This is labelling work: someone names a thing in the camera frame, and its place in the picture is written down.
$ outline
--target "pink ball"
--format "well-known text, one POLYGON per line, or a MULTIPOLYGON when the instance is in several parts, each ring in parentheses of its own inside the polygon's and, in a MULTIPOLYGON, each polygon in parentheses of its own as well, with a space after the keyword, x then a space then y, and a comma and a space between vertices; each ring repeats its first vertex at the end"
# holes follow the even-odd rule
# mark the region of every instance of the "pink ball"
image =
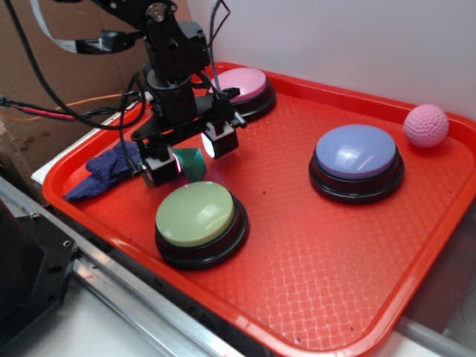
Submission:
POLYGON ((403 132, 416 147, 435 147, 445 140, 448 128, 446 113, 433 104, 414 108, 403 123, 403 132))

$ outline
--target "green button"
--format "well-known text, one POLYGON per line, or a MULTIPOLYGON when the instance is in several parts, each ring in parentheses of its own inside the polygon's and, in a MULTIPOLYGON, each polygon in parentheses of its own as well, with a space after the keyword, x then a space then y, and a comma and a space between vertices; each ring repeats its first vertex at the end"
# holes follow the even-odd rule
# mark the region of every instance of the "green button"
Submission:
POLYGON ((157 210, 155 224, 168 243, 196 247, 223 233, 233 215, 230 192, 220 184, 200 181, 167 196, 157 210))

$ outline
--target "blue button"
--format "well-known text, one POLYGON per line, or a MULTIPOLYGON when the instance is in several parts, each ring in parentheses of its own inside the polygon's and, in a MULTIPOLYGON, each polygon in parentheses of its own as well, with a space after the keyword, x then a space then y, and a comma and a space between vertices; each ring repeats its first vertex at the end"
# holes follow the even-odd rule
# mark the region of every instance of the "blue button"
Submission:
POLYGON ((396 145, 382 129, 347 125, 326 133, 319 140, 315 154, 324 172, 340 179, 363 180, 390 167, 396 145))

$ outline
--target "blue towel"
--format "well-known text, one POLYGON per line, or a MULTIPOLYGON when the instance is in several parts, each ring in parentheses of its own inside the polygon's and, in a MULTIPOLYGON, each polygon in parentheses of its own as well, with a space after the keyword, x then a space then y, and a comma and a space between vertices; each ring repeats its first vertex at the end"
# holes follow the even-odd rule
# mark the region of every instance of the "blue towel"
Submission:
MULTIPOLYGON (((141 157, 137 145, 126 141, 126 149, 130 158, 138 164, 141 157)), ((99 196, 120 182, 132 177, 120 143, 89 160, 86 163, 86 169, 91 175, 64 196, 67 201, 77 202, 99 196)))

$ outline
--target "black cable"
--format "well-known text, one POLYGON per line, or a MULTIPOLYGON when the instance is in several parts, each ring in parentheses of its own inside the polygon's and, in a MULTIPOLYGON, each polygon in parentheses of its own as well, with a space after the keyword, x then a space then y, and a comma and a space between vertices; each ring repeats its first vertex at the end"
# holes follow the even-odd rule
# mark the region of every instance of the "black cable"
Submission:
POLYGON ((208 43, 208 56, 210 57, 211 71, 213 72, 213 78, 215 79, 215 87, 218 92, 221 92, 222 89, 220 88, 220 83, 218 80, 218 71, 216 70, 215 59, 213 57, 213 41, 215 40, 215 36, 218 34, 219 29, 222 27, 223 23, 228 18, 230 13, 230 9, 228 8, 228 6, 226 6, 225 2, 223 0, 217 0, 215 5, 213 6, 210 16, 210 42, 208 43), (214 32, 216 12, 218 11, 218 8, 221 4, 223 4, 228 13, 220 23, 216 32, 214 32))
POLYGON ((51 89, 51 87, 48 85, 46 82, 46 79, 43 77, 42 72, 39 69, 38 63, 36 62, 36 59, 33 55, 33 52, 31 50, 31 46, 28 43, 28 39, 25 35, 25 32, 23 31, 22 25, 20 24, 20 21, 18 19, 18 16, 16 15, 15 9, 13 8, 13 5, 11 4, 10 0, 4 0, 5 5, 7 6, 8 12, 10 13, 10 17, 13 20, 13 24, 15 25, 16 32, 18 33, 23 47, 26 51, 28 60, 30 61, 31 67, 33 68, 33 71, 36 75, 36 78, 38 78, 38 81, 42 85, 43 89, 48 93, 50 98, 59 106, 61 109, 65 111, 66 114, 69 114, 72 116, 74 119, 78 120, 79 122, 91 126, 93 128, 98 128, 98 129, 103 129, 103 130, 121 130, 121 129, 126 129, 129 128, 133 125, 135 125, 144 115, 145 113, 145 107, 146 107, 146 100, 145 100, 145 91, 142 85, 140 84, 140 81, 138 80, 138 73, 134 76, 136 78, 137 76, 137 81, 136 84, 138 85, 139 92, 141 93, 141 112, 139 115, 130 123, 127 124, 120 124, 119 126, 110 126, 110 125, 103 125, 103 124, 98 124, 98 123, 93 123, 89 120, 86 120, 85 118, 81 117, 79 114, 77 114, 75 111, 71 110, 67 105, 65 105, 56 95, 56 93, 51 89))
MULTIPOLYGON (((132 95, 137 95, 137 92, 128 92, 127 97, 131 97, 132 95)), ((128 106, 125 110, 129 111, 135 108, 137 104, 140 102, 137 101, 137 98, 134 99, 136 103, 133 106, 128 106)), ((11 100, 10 98, 6 98, 3 95, 0 95, 0 106, 5 106, 7 108, 14 108, 19 110, 20 112, 24 112, 29 115, 36 115, 39 117, 54 119, 54 120, 63 120, 63 121, 75 121, 74 117, 70 116, 67 113, 61 112, 56 109, 49 109, 44 108, 41 106, 36 106, 34 104, 19 102, 17 100, 11 100)), ((84 114, 81 114, 81 117, 84 119, 90 119, 95 115, 111 115, 121 111, 121 108, 115 106, 104 106, 102 108, 97 108, 91 111, 88 111, 84 114)))
POLYGON ((127 166, 129 167, 129 170, 132 174, 132 177, 136 177, 138 176, 142 170, 135 164, 135 162, 132 160, 132 158, 130 157, 128 151, 127 151, 127 147, 126 147, 126 141, 124 139, 124 130, 122 129, 123 127, 123 124, 124 124, 124 115, 125 115, 125 112, 128 110, 127 109, 127 99, 129 97, 130 94, 133 94, 131 92, 131 89, 132 89, 132 86, 134 85, 134 78, 131 79, 131 81, 129 82, 129 85, 127 86, 127 93, 123 94, 122 98, 121 98, 121 101, 120 101, 120 105, 121 105, 121 108, 120 108, 120 117, 119 117, 119 141, 120 141, 120 146, 122 148, 122 151, 123 151, 123 154, 124 154, 124 158, 126 159, 126 163, 127 163, 127 166))
POLYGON ((207 72, 205 72, 204 74, 202 72, 196 73, 196 76, 200 78, 200 80, 202 80, 203 88, 205 89, 211 88, 213 93, 216 93, 216 88, 212 86, 210 78, 208 78, 207 72))

